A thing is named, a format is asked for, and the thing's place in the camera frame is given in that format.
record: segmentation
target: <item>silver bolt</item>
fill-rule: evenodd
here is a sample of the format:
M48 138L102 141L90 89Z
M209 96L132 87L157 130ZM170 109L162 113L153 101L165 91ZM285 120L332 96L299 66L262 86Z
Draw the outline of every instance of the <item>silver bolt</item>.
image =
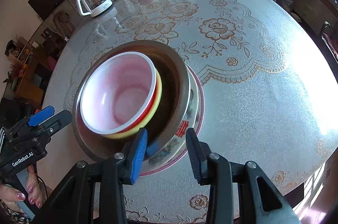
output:
M76 166L77 166L78 168L84 168L85 165L86 165L86 161L79 161L79 162L77 162L77 164L76 164Z
M256 168L257 164L254 161L249 161L246 163L249 168Z
M123 153L115 153L115 154L114 154L114 157L115 157L116 159L123 159L124 154L123 154Z
M214 159L214 160L217 160L219 158L219 154L218 153L210 153L209 154L209 157L211 159Z

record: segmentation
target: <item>pink nail polish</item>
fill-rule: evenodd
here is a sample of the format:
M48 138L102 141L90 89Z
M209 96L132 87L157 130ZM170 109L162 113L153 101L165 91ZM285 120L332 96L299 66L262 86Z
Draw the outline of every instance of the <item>pink nail polish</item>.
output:
M20 200L25 200L26 199L25 195L22 192L20 192L20 191L16 192L16 197L18 199L20 199Z
M29 185L28 186L28 193L31 194L33 192L33 190L34 190L34 187L32 185Z

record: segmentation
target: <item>white kettle handle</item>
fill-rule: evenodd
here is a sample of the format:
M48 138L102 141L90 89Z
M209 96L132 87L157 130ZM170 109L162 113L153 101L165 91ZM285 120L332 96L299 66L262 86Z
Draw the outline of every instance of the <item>white kettle handle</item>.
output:
M78 10L79 10L80 15L81 15L81 16L86 16L86 15L92 14L92 12L85 12L85 13L83 12L80 1L81 1L81 0L76 0L77 8L78 8Z

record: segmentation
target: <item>white kettle base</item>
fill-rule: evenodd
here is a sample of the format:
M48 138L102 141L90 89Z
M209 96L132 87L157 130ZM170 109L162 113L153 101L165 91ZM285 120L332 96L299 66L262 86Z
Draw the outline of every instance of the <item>white kettle base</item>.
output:
M113 4L113 2L111 0L105 0L102 4L100 4L99 6L95 7L91 12L92 14L90 14L92 17L95 17L99 14L101 14L103 11L105 11L107 8L109 8L111 5Z

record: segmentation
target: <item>glass kettle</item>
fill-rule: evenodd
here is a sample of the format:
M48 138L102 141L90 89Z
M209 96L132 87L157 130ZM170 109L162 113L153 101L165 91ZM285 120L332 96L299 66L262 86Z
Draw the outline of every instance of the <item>glass kettle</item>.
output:
M88 12L83 12L81 1ZM111 0L77 0L76 4L80 15L91 15L95 17L109 8L113 2Z

